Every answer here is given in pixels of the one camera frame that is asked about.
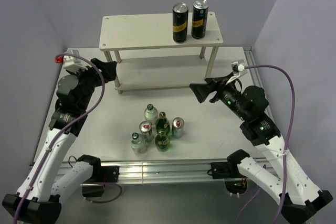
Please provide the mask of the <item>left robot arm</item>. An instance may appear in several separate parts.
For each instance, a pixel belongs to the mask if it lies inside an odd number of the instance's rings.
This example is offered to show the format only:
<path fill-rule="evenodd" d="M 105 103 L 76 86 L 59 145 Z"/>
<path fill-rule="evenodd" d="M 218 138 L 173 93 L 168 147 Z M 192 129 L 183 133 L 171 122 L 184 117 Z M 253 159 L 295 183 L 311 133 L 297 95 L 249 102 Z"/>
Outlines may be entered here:
<path fill-rule="evenodd" d="M 68 74 L 57 83 L 55 111 L 41 152 L 17 192 L 5 195 L 2 201 L 14 223 L 55 223 L 63 203 L 74 190 L 102 176 L 101 160 L 82 155 L 70 171 L 55 180 L 88 114 L 97 107 L 88 108 L 95 88 L 104 88 L 116 79 L 117 63 L 93 58 L 87 61 L 87 66 L 78 62 L 65 70 Z"/>

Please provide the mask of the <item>green glass bottle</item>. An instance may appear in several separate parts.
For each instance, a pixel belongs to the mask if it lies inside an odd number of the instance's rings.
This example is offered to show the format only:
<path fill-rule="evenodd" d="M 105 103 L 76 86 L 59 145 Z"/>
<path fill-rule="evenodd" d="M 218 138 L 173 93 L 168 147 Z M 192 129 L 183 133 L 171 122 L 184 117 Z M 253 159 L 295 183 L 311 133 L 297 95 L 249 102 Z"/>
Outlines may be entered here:
<path fill-rule="evenodd" d="M 170 123 L 165 112 L 159 113 L 159 120 L 156 123 L 157 136 L 168 136 L 170 132 Z"/>
<path fill-rule="evenodd" d="M 170 147 L 170 137 L 165 133 L 158 133 L 155 137 L 155 146 L 159 152 L 166 152 Z"/>

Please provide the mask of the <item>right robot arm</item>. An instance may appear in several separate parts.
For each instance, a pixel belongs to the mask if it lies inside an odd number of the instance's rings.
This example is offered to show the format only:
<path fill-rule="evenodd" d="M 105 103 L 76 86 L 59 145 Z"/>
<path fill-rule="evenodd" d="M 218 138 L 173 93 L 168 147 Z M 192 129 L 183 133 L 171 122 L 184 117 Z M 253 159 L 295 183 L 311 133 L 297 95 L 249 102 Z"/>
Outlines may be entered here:
<path fill-rule="evenodd" d="M 245 151 L 237 150 L 227 158 L 228 173 L 243 175 L 262 188 L 281 208 L 289 223 L 305 223 L 333 200 L 327 190 L 320 189 L 303 171 L 273 120 L 265 113 L 269 105 L 263 88 L 248 86 L 239 91 L 239 80 L 229 76 L 207 78 L 205 83 L 190 84 L 198 102 L 203 103 L 214 93 L 211 103 L 222 101 L 242 124 L 240 129 L 252 145 L 267 159 L 276 172 L 266 171 Z"/>

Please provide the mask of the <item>green glass bottle front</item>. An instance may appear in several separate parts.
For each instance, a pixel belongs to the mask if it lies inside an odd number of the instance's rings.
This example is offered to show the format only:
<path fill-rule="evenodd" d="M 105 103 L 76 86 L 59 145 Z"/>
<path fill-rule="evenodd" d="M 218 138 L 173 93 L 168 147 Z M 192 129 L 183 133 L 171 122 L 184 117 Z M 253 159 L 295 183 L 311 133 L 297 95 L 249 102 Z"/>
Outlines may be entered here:
<path fill-rule="evenodd" d="M 158 133 L 155 137 L 155 146 L 159 152 L 166 152 L 170 147 L 170 137 L 165 133 Z"/>

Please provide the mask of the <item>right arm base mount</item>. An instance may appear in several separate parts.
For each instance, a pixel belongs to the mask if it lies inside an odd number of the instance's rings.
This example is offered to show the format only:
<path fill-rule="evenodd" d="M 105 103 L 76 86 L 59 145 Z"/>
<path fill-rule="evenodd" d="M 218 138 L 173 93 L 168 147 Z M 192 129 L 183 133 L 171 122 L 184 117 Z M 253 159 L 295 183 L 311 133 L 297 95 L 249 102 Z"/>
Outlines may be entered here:
<path fill-rule="evenodd" d="M 230 162 L 212 162 L 207 175 L 224 182 L 224 192 L 235 198 L 250 194 L 257 188 L 246 176 L 239 173 L 237 166 Z"/>

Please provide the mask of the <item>green glass bottle back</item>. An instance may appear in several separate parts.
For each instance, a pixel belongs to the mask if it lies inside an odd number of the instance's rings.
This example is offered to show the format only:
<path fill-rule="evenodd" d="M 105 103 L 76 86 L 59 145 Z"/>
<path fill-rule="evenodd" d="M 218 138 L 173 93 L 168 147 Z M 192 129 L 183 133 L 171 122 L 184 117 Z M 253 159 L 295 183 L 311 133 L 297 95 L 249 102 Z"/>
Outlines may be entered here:
<path fill-rule="evenodd" d="M 159 113 L 159 120 L 156 123 L 157 136 L 168 136 L 170 132 L 170 123 L 165 112 Z"/>

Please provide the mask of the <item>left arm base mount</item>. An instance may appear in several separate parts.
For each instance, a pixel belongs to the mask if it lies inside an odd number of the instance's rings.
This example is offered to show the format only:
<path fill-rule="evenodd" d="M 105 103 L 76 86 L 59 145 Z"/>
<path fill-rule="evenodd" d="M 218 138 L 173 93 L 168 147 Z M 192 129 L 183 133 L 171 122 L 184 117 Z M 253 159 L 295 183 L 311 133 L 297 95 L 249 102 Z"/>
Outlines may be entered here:
<path fill-rule="evenodd" d="M 107 204 L 117 200 L 123 194 L 123 188 L 118 182 L 120 166 L 102 166 L 101 159 L 90 156 L 82 155 L 78 158 L 70 156 L 68 164 L 73 168 L 78 162 L 86 162 L 93 167 L 91 177 L 85 183 L 92 184 L 92 186 L 82 186 L 82 195 L 84 200 L 92 204 Z M 119 189 L 116 196 L 109 200 L 94 200 L 94 198 L 101 197 L 105 192 L 106 186 L 114 186 Z"/>

